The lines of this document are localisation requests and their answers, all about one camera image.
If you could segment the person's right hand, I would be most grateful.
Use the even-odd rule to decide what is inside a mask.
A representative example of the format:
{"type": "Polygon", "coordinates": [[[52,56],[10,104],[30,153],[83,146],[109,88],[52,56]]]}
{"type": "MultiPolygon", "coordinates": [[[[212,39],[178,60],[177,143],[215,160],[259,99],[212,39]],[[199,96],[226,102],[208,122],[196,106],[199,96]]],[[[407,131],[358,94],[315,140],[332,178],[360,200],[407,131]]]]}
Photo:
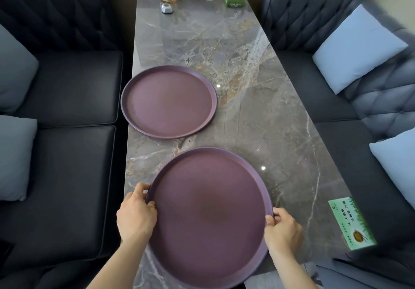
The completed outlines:
{"type": "Polygon", "coordinates": [[[276,216],[275,232],[264,232],[268,250],[289,249],[294,256],[303,242],[303,228],[285,208],[273,207],[276,216]]]}

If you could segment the person's left hand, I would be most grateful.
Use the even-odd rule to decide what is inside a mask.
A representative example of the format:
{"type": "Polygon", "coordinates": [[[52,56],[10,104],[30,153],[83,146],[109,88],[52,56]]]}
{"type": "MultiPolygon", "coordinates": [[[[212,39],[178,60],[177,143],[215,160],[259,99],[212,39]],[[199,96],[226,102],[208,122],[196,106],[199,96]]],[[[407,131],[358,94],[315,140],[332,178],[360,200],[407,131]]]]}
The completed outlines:
{"type": "Polygon", "coordinates": [[[117,227],[122,242],[142,239],[147,243],[157,222],[157,211],[146,210],[148,183],[137,183],[132,192],[127,193],[117,211],[117,227]]]}

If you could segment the purple round tray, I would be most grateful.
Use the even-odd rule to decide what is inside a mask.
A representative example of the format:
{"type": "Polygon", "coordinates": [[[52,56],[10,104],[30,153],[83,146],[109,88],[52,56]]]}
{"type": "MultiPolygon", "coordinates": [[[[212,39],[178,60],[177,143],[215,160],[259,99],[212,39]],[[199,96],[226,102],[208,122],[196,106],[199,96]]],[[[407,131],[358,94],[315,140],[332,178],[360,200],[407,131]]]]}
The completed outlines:
{"type": "Polygon", "coordinates": [[[178,154],[155,176],[150,201],[158,214],[149,249],[184,286],[230,289],[267,255],[271,197],[257,171],[229,150],[202,146],[178,154]]]}
{"type": "Polygon", "coordinates": [[[157,139],[188,137],[215,116],[217,93],[201,73],[185,66],[155,66],[134,76],[120,98],[127,122],[157,139]]]}

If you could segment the person's right forearm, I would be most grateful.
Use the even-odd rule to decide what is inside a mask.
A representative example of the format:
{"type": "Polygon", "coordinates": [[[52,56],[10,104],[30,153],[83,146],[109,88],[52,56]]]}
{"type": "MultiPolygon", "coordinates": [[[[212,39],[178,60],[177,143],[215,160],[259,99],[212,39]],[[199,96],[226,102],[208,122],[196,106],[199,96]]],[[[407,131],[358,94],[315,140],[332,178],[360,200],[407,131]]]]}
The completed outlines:
{"type": "Polygon", "coordinates": [[[285,289],[319,289],[288,249],[269,250],[285,289]]]}

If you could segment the person's left forearm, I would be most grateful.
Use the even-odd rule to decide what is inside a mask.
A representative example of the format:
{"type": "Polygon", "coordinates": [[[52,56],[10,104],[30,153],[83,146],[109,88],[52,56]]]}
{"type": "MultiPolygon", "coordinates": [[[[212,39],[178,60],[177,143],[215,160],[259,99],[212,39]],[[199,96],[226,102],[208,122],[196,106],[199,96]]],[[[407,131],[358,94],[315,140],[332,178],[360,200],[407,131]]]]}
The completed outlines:
{"type": "Polygon", "coordinates": [[[141,235],[123,241],[86,289],[133,289],[147,244],[141,235]]]}

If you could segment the green table card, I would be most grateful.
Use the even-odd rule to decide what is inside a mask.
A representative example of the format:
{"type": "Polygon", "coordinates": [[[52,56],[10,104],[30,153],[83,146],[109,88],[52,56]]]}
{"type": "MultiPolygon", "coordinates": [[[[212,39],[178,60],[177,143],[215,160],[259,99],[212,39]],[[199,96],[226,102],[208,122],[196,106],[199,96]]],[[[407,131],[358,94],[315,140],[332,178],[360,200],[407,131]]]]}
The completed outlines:
{"type": "Polygon", "coordinates": [[[351,251],[377,245],[366,220],[352,197],[329,200],[328,203],[351,251]]]}

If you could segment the black leather sofa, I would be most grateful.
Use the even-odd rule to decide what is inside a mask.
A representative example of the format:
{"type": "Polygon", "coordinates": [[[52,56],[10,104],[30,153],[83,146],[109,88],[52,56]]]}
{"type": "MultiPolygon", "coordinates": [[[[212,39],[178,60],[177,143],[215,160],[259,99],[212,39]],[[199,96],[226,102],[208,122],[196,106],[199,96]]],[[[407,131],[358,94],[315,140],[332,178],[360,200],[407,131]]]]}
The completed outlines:
{"type": "Polygon", "coordinates": [[[131,60],[111,0],[0,0],[39,61],[21,106],[37,120],[24,201],[0,201],[0,289],[86,289],[120,245],[131,60]]]}

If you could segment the dark blue tufted sofa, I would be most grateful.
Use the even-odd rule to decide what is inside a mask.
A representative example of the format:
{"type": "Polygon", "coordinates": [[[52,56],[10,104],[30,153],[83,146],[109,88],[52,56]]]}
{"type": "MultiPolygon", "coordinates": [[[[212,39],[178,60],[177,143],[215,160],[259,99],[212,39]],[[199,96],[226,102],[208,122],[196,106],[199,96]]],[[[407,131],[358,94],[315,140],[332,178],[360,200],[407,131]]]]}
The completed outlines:
{"type": "Polygon", "coordinates": [[[259,21],[377,242],[334,270],[358,286],[415,289],[415,175],[404,194],[369,148],[415,128],[415,33],[374,0],[263,0],[259,21]],[[336,95],[312,55],[360,5],[408,48],[336,95]]]}

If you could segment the light blue cushion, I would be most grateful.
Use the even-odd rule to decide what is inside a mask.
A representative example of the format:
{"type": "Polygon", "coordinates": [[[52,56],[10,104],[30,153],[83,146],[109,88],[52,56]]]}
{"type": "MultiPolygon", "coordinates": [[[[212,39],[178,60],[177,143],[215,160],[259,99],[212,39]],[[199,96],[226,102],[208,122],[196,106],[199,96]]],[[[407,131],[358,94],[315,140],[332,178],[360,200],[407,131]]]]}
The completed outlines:
{"type": "Polygon", "coordinates": [[[313,61],[337,95],[407,47],[361,4],[328,36],[313,61]]]}
{"type": "Polygon", "coordinates": [[[371,153],[415,210],[415,127],[369,144],[371,153]]]}

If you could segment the grey blue cushion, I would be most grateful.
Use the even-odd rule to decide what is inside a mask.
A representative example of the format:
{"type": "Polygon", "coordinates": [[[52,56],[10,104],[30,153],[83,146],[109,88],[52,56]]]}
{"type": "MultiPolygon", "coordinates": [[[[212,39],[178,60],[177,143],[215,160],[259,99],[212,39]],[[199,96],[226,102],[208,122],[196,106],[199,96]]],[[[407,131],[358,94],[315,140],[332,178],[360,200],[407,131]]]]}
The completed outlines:
{"type": "Polygon", "coordinates": [[[37,120],[0,115],[0,201],[24,201],[37,120]]]}
{"type": "Polygon", "coordinates": [[[36,57],[0,24],[0,113],[21,106],[38,67],[36,57]]]}

